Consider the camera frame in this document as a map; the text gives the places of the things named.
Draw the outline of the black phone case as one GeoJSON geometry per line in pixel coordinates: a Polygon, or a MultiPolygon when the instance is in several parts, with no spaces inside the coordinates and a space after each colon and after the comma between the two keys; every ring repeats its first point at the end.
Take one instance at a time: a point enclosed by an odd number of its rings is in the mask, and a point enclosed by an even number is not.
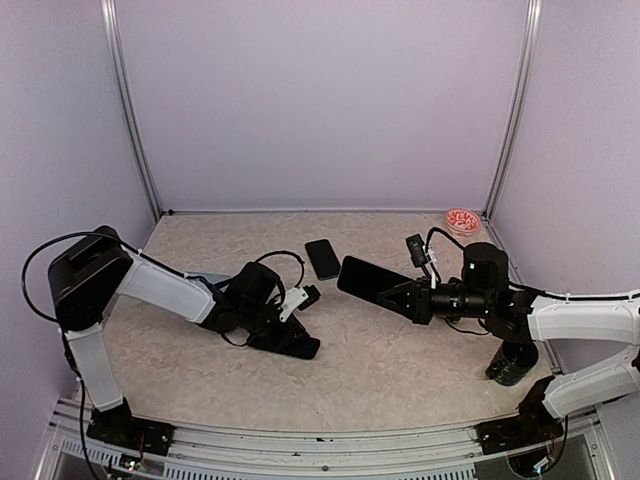
{"type": "Polygon", "coordinates": [[[286,330],[273,337],[275,353],[302,360],[315,358],[321,341],[301,330],[286,330]]]}

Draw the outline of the grey-edged black smartphone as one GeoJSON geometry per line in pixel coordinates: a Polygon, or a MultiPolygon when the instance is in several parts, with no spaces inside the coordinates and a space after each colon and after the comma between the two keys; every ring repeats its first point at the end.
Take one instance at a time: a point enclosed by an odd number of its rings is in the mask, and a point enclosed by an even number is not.
{"type": "Polygon", "coordinates": [[[343,259],[337,280],[337,288],[343,293],[379,306],[376,301],[376,295],[379,292],[405,282],[414,282],[414,280],[392,270],[348,255],[343,259]]]}

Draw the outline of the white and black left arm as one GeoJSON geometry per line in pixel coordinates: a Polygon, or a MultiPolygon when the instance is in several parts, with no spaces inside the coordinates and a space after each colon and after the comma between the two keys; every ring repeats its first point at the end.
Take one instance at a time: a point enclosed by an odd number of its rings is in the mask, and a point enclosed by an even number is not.
{"type": "Polygon", "coordinates": [[[302,360],[321,345],[296,318],[315,303],[313,286],[287,288],[262,259],[248,262],[234,276],[181,273],[126,245],[117,232],[101,226],[74,234],[75,244],[48,268],[55,319],[94,408],[103,412],[102,430],[121,445],[140,434],[137,418],[122,407],[103,338],[103,317],[115,297],[125,296],[168,311],[224,336],[236,329],[247,346],[302,360]]]}

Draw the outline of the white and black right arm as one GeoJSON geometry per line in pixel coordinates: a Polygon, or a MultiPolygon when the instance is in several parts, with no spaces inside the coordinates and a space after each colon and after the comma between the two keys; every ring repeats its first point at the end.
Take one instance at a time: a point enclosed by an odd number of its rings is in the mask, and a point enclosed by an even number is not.
{"type": "Polygon", "coordinates": [[[513,419],[511,433],[523,444],[546,432],[551,418],[639,390],[639,293],[612,296],[551,294],[510,283],[507,254],[486,242],[463,249],[458,281],[409,280],[378,293],[381,306],[426,325],[435,316],[477,318],[506,342],[558,339],[604,340],[625,349],[591,366],[537,382],[529,406],[513,419]]]}

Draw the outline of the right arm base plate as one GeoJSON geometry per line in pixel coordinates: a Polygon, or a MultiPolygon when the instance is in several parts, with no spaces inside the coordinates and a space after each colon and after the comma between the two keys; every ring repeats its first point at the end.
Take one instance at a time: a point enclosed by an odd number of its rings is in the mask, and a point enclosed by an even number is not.
{"type": "Polygon", "coordinates": [[[484,455],[518,449],[565,434],[564,421],[553,417],[543,405],[545,389],[553,376],[538,380],[517,407],[517,414],[479,423],[478,434],[484,455]]]}

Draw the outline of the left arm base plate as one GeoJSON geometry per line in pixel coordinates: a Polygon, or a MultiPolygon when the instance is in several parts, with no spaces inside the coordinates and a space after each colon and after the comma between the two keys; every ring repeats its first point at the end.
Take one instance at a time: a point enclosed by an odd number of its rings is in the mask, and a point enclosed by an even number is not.
{"type": "Polygon", "coordinates": [[[169,423],[134,416],[126,399],[105,411],[93,408],[87,427],[90,439],[159,456],[168,455],[174,431],[169,423]]]}

